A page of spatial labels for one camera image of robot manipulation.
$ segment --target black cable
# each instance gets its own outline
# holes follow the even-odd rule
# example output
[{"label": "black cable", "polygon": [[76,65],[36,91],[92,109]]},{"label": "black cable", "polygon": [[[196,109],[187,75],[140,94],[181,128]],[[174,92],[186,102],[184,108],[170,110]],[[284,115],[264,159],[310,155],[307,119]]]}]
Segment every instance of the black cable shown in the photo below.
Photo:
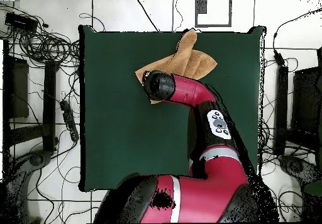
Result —
[{"label": "black cable", "polygon": [[36,182],[36,190],[37,190],[37,192],[38,192],[38,194],[41,196],[41,197],[43,197],[43,198],[45,198],[46,200],[48,200],[49,202],[51,202],[51,204],[52,204],[52,210],[51,210],[51,212],[48,214],[48,216],[46,217],[46,219],[45,219],[45,221],[43,222],[43,224],[46,224],[46,222],[47,222],[47,220],[48,220],[48,218],[50,217],[50,215],[53,213],[53,210],[54,210],[54,208],[55,208],[55,204],[53,203],[53,201],[52,200],[50,200],[49,198],[47,198],[46,196],[44,196],[40,191],[39,191],[39,189],[38,189],[38,183],[39,183],[39,181],[40,181],[40,178],[42,177],[42,169],[40,169],[40,175],[39,175],[39,178],[38,178],[38,180],[37,180],[37,182]]},{"label": "black cable", "polygon": [[64,224],[66,224],[67,220],[68,220],[72,215],[84,214],[84,213],[86,213],[86,212],[88,212],[88,211],[93,210],[94,208],[95,208],[95,209],[99,209],[97,206],[93,206],[93,207],[92,207],[92,208],[90,208],[89,210],[85,210],[85,211],[83,211],[83,212],[75,212],[75,213],[70,214],[70,215],[66,218],[66,220],[64,221]]},{"label": "black cable", "polygon": [[178,2],[178,0],[176,0],[176,1],[175,1],[175,10],[177,10],[177,12],[180,14],[180,16],[181,16],[181,22],[180,22],[180,26],[179,26],[179,27],[177,27],[177,28],[175,28],[175,30],[174,30],[174,31],[176,31],[177,29],[179,29],[179,28],[181,27],[182,22],[184,22],[184,18],[182,17],[181,13],[180,13],[180,12],[179,12],[179,10],[177,9],[177,2]]},{"label": "black cable", "polygon": [[160,30],[157,29],[157,27],[154,25],[154,23],[152,22],[152,20],[150,19],[150,17],[148,16],[148,13],[145,11],[145,8],[143,6],[143,4],[140,2],[140,0],[137,0],[138,3],[140,4],[141,8],[143,9],[145,15],[148,17],[148,20],[150,20],[151,24],[153,25],[153,27],[156,29],[157,32],[159,32]]},{"label": "black cable", "polygon": [[302,18],[303,16],[308,16],[309,14],[315,14],[315,13],[318,13],[318,12],[320,12],[320,11],[322,11],[322,8],[319,8],[319,9],[316,9],[316,10],[313,10],[313,11],[309,11],[309,12],[307,12],[307,13],[305,13],[305,14],[302,14],[302,15],[298,16],[297,18],[294,18],[293,20],[289,20],[289,21],[286,21],[286,22],[284,22],[283,24],[281,24],[281,25],[277,28],[276,32],[274,33],[274,38],[273,38],[273,50],[274,50],[274,53],[276,53],[276,54],[277,54],[277,51],[276,51],[276,49],[275,49],[275,38],[276,38],[276,36],[277,36],[277,32],[279,31],[280,27],[282,27],[282,26],[284,26],[285,24],[290,23],[290,22],[292,22],[292,21],[298,20],[299,18]]},{"label": "black cable", "polygon": [[[286,222],[286,219],[285,219],[285,217],[284,217],[284,215],[283,215],[283,212],[282,212],[282,205],[281,205],[281,200],[280,200],[280,198],[283,196],[283,195],[285,195],[285,194],[287,194],[287,193],[292,193],[292,194],[296,194],[297,196],[299,196],[301,199],[302,199],[302,196],[299,194],[299,193],[297,193],[297,192],[295,192],[295,191],[285,191],[285,192],[283,192],[283,193],[281,193],[280,195],[279,195],[279,198],[277,199],[277,202],[278,202],[278,206],[279,206],[279,211],[280,211],[280,215],[281,215],[281,217],[282,217],[282,219],[284,220],[284,222]],[[291,211],[293,211],[297,216],[299,216],[299,217],[301,217],[301,213],[297,210],[297,211],[295,211],[294,210],[294,207],[295,207],[295,205],[294,204],[291,204],[290,205],[290,207],[292,208],[291,209]]]},{"label": "black cable", "polygon": [[81,14],[79,14],[79,17],[80,18],[94,18],[95,20],[98,20],[102,24],[102,26],[103,26],[103,31],[106,31],[105,30],[104,23],[99,18],[97,18],[95,16],[91,16],[90,14],[87,14],[87,13],[81,13]]},{"label": "black cable", "polygon": [[[71,167],[67,172],[66,172],[66,175],[63,177],[63,175],[60,173],[60,175],[63,177],[63,183],[62,183],[62,200],[64,200],[63,199],[63,188],[64,188],[64,182],[65,181],[67,181],[67,182],[70,182],[70,181],[68,181],[68,180],[66,180],[66,177],[67,177],[67,175],[68,175],[68,173],[72,170],[72,169],[75,169],[75,168],[81,168],[81,167],[77,167],[77,166],[75,166],[75,167]],[[61,221],[62,221],[62,223],[64,223],[64,220],[63,220],[63,218],[64,218],[64,215],[63,215],[63,209],[62,209],[62,216],[60,217],[60,219],[61,219]]]},{"label": "black cable", "polygon": [[[289,61],[288,60],[290,60],[290,59],[294,59],[296,61],[296,68],[293,69],[293,70],[291,70],[291,71],[289,71],[289,73],[294,72],[299,67],[299,61],[295,57],[288,57],[288,58],[284,59],[286,61],[286,63],[287,63],[286,67],[289,66]],[[264,67],[265,68],[267,68],[267,67],[269,67],[271,65],[274,65],[275,63],[276,63],[276,60],[267,60],[267,59],[264,59]]]}]

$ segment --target circular button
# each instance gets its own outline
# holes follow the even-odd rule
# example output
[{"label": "circular button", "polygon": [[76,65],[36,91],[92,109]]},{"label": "circular button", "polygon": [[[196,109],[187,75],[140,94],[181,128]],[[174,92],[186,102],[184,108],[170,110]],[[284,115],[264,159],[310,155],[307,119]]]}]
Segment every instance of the circular button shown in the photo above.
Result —
[{"label": "circular button", "polygon": [[220,128],[220,129],[223,129],[223,130],[227,129],[227,124],[223,120],[220,120],[220,119],[214,120],[213,125],[216,128]]}]

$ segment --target floor tile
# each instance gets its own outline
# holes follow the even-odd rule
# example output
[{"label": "floor tile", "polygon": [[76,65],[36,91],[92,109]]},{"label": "floor tile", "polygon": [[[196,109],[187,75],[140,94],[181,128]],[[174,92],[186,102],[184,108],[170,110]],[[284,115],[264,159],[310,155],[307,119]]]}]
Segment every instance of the floor tile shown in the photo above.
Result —
[{"label": "floor tile", "polygon": [[92,192],[92,199],[94,201],[102,201],[108,190],[96,190]]},{"label": "floor tile", "polygon": [[91,14],[92,0],[19,0],[16,7],[41,17],[49,25],[48,32],[61,33],[74,42],[79,39],[78,26],[91,21],[79,15]]},{"label": "floor tile", "polygon": [[[286,21],[322,7],[317,0],[256,0],[255,25],[267,27],[265,46],[273,46],[273,35]],[[285,24],[278,31],[275,47],[320,48],[322,12]]]},{"label": "floor tile", "polygon": [[46,224],[87,224],[91,222],[91,210],[92,213],[97,211],[94,204],[91,209],[90,202],[65,201],[64,205],[61,204],[61,202],[54,201],[54,209],[51,214],[53,206],[48,201],[28,201],[28,209],[31,216],[40,216],[42,223],[50,214]]},{"label": "floor tile", "polygon": [[[73,145],[68,131],[60,125],[56,127],[56,136],[60,137],[59,153],[69,150]],[[39,191],[50,199],[90,200],[90,193],[83,193],[78,188],[81,165],[80,145],[77,144],[69,153],[62,154],[43,168]],[[37,199],[40,195],[35,186],[40,172],[35,172],[30,179],[29,198]]]},{"label": "floor tile", "polygon": [[[139,1],[158,30],[171,31],[172,0]],[[94,0],[94,16],[106,31],[156,31],[137,0]],[[98,20],[93,23],[96,31],[103,31]]]},{"label": "floor tile", "polygon": [[[195,27],[195,0],[175,0],[177,6],[174,9],[174,29],[183,31],[186,28]],[[248,32],[253,26],[254,0],[232,0],[231,27],[198,28],[201,31],[237,31]],[[215,9],[209,9],[207,14],[214,14]]]}]

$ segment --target black electrical device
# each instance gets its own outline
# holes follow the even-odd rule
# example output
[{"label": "black electrical device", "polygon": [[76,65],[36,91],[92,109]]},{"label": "black electrical device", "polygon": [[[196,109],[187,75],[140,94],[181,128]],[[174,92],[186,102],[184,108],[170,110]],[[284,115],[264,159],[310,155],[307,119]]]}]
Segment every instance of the black electrical device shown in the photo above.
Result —
[{"label": "black electrical device", "polygon": [[27,118],[29,116],[28,104],[28,73],[29,65],[26,60],[7,56],[6,83],[10,96],[10,105],[7,107],[9,118]]},{"label": "black electrical device", "polygon": [[63,118],[69,130],[70,138],[72,139],[73,142],[77,142],[79,140],[79,134],[74,121],[73,112],[69,106],[69,103],[65,100],[61,101],[60,108],[64,112]]},{"label": "black electrical device", "polygon": [[20,16],[14,13],[7,13],[4,24],[18,28],[20,30],[30,31],[35,33],[37,31],[38,22],[31,18]]}]

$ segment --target table surface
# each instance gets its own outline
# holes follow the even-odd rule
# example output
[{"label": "table surface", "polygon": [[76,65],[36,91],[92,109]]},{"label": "table surface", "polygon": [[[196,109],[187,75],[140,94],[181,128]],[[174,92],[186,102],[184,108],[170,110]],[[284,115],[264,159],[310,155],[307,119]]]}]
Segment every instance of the table surface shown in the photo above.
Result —
[{"label": "table surface", "polygon": [[[255,170],[262,30],[198,33],[194,46],[218,63],[201,82],[221,94]],[[171,55],[182,34],[84,33],[85,190],[114,188],[134,172],[188,175],[187,108],[151,105],[135,75]]]}]

